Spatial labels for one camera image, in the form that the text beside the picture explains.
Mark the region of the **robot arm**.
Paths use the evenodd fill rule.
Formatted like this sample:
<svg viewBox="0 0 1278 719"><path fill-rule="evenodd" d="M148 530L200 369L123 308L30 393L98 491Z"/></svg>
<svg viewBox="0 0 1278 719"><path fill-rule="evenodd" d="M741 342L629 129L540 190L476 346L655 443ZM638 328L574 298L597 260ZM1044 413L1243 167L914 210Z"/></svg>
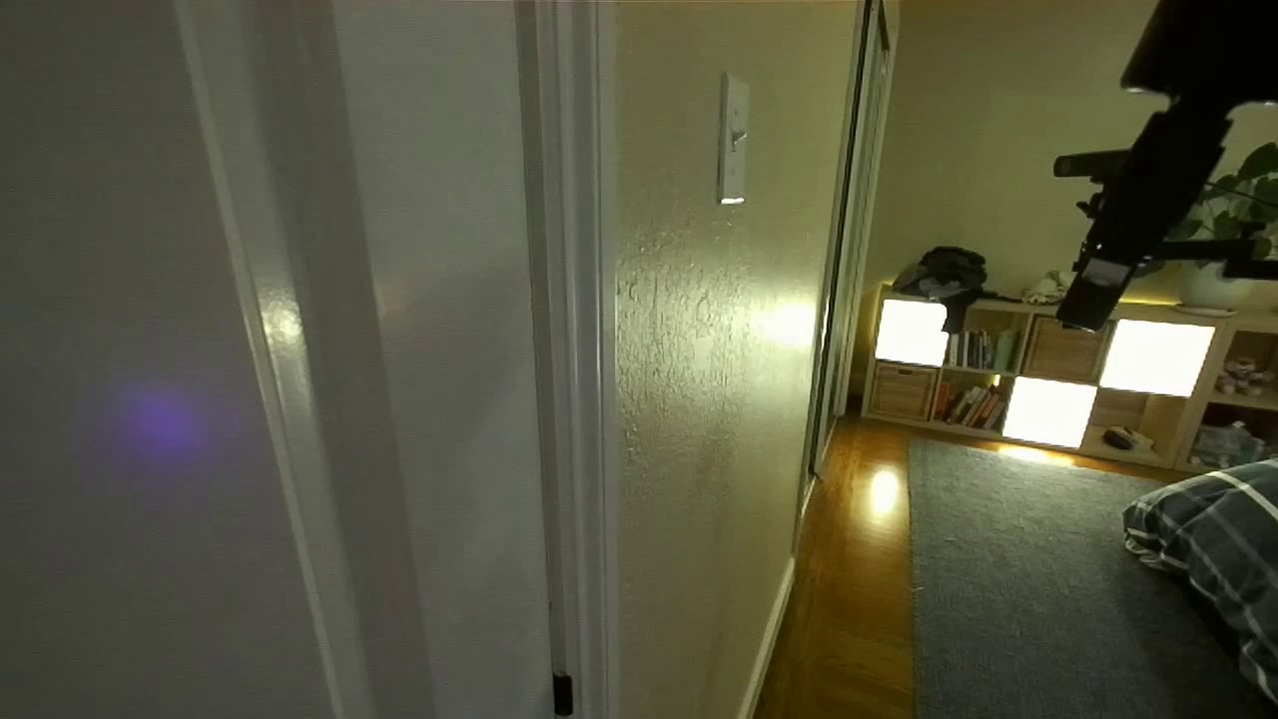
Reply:
<svg viewBox="0 0 1278 719"><path fill-rule="evenodd" d="M1160 0L1123 71L1133 93L1165 96L1120 152L1060 156L1060 176L1085 176L1089 233L1060 305L1065 328L1104 328L1151 260L1208 260L1232 278L1270 278L1256 233L1176 238L1224 161L1232 111L1278 100L1278 0Z"/></svg>

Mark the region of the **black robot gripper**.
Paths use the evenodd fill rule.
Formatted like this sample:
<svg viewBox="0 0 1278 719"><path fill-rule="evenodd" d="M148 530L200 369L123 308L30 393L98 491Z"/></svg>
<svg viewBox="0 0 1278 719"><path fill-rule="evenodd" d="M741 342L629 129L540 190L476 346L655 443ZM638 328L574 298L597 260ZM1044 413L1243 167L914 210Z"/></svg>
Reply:
<svg viewBox="0 0 1278 719"><path fill-rule="evenodd" d="M1224 100L1171 100L1123 152L1060 156L1060 176L1085 176L1089 233L1060 305L1065 328L1104 328L1147 260L1164 256L1176 224L1196 208L1224 156L1232 109Z"/></svg>

